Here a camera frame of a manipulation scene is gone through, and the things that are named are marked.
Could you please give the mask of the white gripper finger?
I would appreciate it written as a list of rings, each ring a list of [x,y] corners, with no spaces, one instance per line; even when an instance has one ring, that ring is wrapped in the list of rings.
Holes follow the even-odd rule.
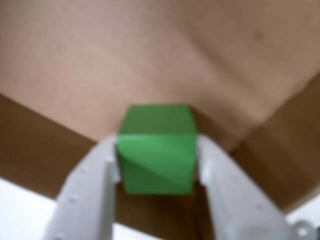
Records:
[[[212,139],[198,136],[198,173],[217,240],[291,240],[282,211]]]
[[[117,137],[94,145],[68,174],[44,240],[111,240],[118,183]]]

